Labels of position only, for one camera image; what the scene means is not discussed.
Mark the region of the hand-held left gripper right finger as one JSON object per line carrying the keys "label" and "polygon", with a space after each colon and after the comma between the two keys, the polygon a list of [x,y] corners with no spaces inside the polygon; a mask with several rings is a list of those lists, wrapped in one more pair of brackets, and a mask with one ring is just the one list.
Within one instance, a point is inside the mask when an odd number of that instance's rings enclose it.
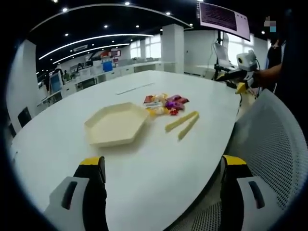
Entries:
{"label": "hand-held left gripper right finger", "polygon": [[221,231],[269,231],[283,216],[275,191],[246,162],[222,157]]}

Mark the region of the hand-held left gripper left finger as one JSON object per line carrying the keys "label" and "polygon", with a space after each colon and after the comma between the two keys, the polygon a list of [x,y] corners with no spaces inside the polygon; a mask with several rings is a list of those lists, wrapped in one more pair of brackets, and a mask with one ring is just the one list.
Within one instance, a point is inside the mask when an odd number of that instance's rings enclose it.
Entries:
{"label": "hand-held left gripper left finger", "polygon": [[105,159],[84,159],[50,194],[44,215],[59,231],[106,231]]}

